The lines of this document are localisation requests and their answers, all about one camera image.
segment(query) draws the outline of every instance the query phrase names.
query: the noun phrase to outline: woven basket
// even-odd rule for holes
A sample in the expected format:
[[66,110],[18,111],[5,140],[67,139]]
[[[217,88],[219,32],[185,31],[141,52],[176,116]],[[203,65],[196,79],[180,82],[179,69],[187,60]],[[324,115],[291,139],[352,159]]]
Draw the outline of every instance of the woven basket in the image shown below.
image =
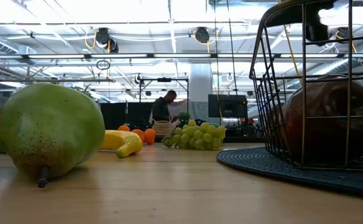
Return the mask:
[[172,133],[172,131],[176,128],[177,123],[172,123],[173,117],[169,117],[169,121],[156,121],[154,120],[154,124],[152,125],[152,129],[154,129],[155,134],[157,136],[167,136]]

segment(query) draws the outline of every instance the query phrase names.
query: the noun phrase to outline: orange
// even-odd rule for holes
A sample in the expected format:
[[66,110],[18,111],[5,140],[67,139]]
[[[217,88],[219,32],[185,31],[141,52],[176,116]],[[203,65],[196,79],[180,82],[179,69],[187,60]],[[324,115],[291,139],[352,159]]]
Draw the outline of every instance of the orange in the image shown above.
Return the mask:
[[154,141],[155,141],[154,129],[149,128],[149,129],[145,130],[144,136],[145,136],[145,142],[147,144],[154,144]]
[[126,125],[121,125],[118,128],[118,131],[131,131],[131,129],[128,126],[126,126]]
[[135,129],[132,131],[133,133],[136,133],[137,135],[139,135],[140,139],[142,140],[142,142],[144,142],[144,132],[140,129]]

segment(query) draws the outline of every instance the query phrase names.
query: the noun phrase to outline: pear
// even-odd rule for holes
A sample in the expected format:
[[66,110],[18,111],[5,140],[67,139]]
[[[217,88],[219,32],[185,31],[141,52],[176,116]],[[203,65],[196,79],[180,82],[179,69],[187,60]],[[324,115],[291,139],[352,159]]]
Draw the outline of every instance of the pear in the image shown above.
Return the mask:
[[88,160],[104,139],[104,120],[88,96],[51,83],[27,86],[5,103],[0,145],[14,165],[45,187]]

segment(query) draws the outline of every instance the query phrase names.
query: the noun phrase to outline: pear stem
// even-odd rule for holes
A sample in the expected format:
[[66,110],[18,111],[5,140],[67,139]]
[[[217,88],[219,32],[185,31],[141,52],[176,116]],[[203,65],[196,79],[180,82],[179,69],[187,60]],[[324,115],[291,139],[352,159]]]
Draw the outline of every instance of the pear stem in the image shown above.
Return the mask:
[[38,187],[45,188],[48,183],[47,177],[49,176],[49,167],[45,166],[40,171],[40,179],[38,180]]

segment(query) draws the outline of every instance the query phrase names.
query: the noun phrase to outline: wooden table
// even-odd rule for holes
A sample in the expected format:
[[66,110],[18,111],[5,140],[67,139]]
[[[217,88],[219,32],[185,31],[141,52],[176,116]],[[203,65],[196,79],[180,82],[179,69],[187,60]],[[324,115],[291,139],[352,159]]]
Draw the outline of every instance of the wooden table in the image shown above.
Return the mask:
[[99,152],[46,189],[0,155],[0,224],[363,223],[361,198],[232,170],[216,153],[159,144],[125,159]]

